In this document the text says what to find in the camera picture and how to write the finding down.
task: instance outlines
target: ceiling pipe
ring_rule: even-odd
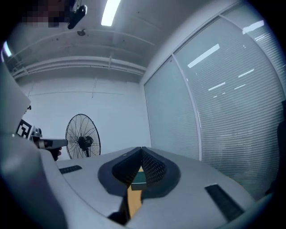
[[[85,47],[85,48],[106,48],[106,49],[111,49],[111,50],[115,50],[115,51],[119,51],[119,52],[125,52],[125,53],[128,53],[130,55],[133,55],[133,56],[137,56],[139,58],[143,58],[143,55],[141,54],[138,54],[136,52],[131,52],[131,51],[128,51],[128,50],[125,50],[125,49],[121,49],[121,48],[115,48],[115,47],[112,47],[112,46],[105,46],[105,45],[91,45],[91,44],[76,44],[76,45],[66,45],[66,46],[59,46],[59,47],[55,47],[53,49],[50,49],[49,48],[49,51],[48,52],[43,52],[42,55],[47,55],[47,54],[50,54],[52,52],[55,52],[55,50],[59,51],[59,49],[61,48],[70,48],[70,47]],[[15,67],[17,68],[18,66],[20,65],[23,65],[26,61],[29,61],[33,58],[36,58],[36,54],[32,54],[32,55],[28,55],[26,57],[22,57],[21,60],[16,60],[17,61],[17,64],[15,65]]]
[[[146,68],[127,61],[99,57],[99,56],[70,56],[56,59],[45,60],[31,64],[20,70],[13,72],[12,76],[17,79],[28,74],[50,71],[61,68],[106,68],[122,72],[128,72],[142,76]]]

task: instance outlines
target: black slot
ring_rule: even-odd
[[[217,184],[205,187],[224,217],[230,222],[244,213],[242,208]]]
[[[81,170],[82,168],[79,165],[74,165],[66,168],[59,169],[61,174],[68,174],[77,170]]]

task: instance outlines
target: fluorescent light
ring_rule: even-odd
[[[239,75],[238,78],[240,78],[240,77],[242,77],[242,76],[245,76],[246,74],[249,74],[249,73],[251,73],[251,72],[253,72],[253,71],[254,71],[254,69],[251,69],[250,71],[245,72],[245,73]]]
[[[215,88],[218,88],[218,87],[220,87],[220,86],[222,86],[222,85],[225,85],[225,82],[223,82],[222,84],[219,84],[219,85],[216,85],[216,86],[210,88],[209,91],[211,91],[211,90],[213,90],[213,89],[215,89]]]
[[[111,26],[115,13],[117,11],[117,8],[119,6],[120,0],[107,0],[107,3],[105,5],[105,9],[103,12],[101,25],[105,26]]]
[[[255,22],[255,23],[251,24],[251,25],[248,26],[248,27],[244,27],[244,28],[242,29],[242,34],[246,34],[246,33],[250,32],[250,31],[254,31],[254,30],[256,30],[257,28],[262,27],[262,26],[264,26],[264,21],[263,21],[263,20],[262,20],[262,21]]]
[[[237,87],[237,88],[234,88],[234,90],[235,89],[238,89],[238,88],[241,88],[241,87],[243,87],[243,86],[245,86],[246,84],[243,84],[243,85],[241,85],[241,86],[239,86],[239,87]]]
[[[201,62],[203,59],[207,58],[210,54],[214,53],[219,49],[219,44],[216,44],[212,48],[210,48],[208,51],[201,54],[199,57],[197,57],[195,60],[193,60],[191,63],[188,64],[188,67],[191,68],[195,66],[197,63]]]
[[[3,48],[4,48],[4,52],[6,53],[6,55],[7,55],[8,57],[12,56],[12,53],[11,53],[9,47],[8,47],[7,41],[4,42]]]

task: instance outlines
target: white wall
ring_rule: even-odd
[[[184,41],[208,20],[239,2],[240,0],[212,0],[190,15],[190,17],[167,39],[152,58],[140,84],[144,85],[172,52],[179,48]]]
[[[151,146],[145,96],[138,81],[134,75],[96,68],[67,68],[25,76],[18,84],[29,96],[32,110],[24,119],[41,128],[43,137],[65,138],[70,119],[85,114],[97,127],[101,154]],[[59,159],[68,158],[63,148]]]

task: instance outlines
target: fan guard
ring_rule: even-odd
[[[75,115],[67,125],[67,152],[71,159],[97,156],[100,138],[93,121],[85,114]]]

